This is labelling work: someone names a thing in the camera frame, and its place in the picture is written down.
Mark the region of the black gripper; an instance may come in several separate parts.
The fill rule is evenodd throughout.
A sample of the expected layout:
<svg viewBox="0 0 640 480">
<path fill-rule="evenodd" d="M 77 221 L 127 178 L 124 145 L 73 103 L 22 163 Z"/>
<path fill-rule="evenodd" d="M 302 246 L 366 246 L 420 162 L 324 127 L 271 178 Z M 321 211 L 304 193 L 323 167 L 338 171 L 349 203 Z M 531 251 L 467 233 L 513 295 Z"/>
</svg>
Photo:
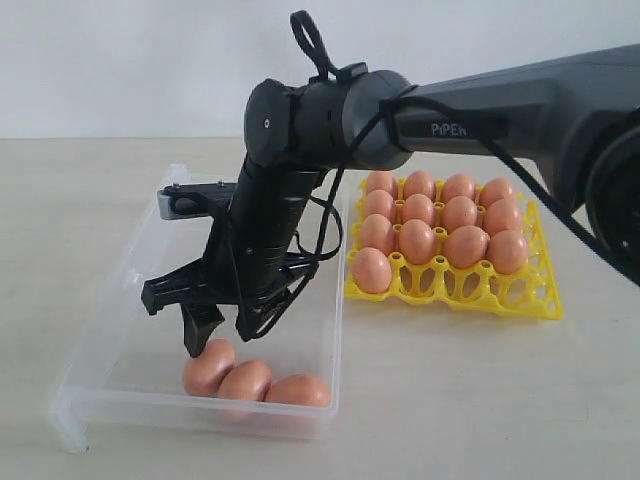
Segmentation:
<svg viewBox="0 0 640 480">
<path fill-rule="evenodd" d="M 215 219 L 202 256 L 144 282 L 141 301 L 151 315 L 177 304 L 184 346 L 199 357 L 223 322 L 222 305 L 238 307 L 236 330 L 244 342 L 264 337 L 318 270 L 313 252 L 290 252 L 295 229 L 246 238 L 226 219 Z"/>
</svg>

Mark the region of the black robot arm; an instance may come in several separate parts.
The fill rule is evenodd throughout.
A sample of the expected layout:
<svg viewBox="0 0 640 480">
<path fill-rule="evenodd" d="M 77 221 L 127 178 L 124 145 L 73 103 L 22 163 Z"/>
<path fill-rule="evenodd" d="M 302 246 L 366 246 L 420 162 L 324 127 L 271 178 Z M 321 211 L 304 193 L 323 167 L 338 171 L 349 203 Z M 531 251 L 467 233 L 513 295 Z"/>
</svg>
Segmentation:
<svg viewBox="0 0 640 480">
<path fill-rule="evenodd" d="M 388 171 L 415 152 L 500 159 L 578 238 L 622 275 L 639 278 L 639 48 L 542 61 L 426 86 L 364 64 L 291 87 L 267 79 L 244 115 L 246 155 L 234 183 L 168 186 L 163 218 L 210 217 L 197 260 L 145 282 L 150 314 L 180 306 L 198 356 L 239 309 L 241 338 L 264 336 L 325 254 L 289 251 L 327 173 Z"/>
</svg>

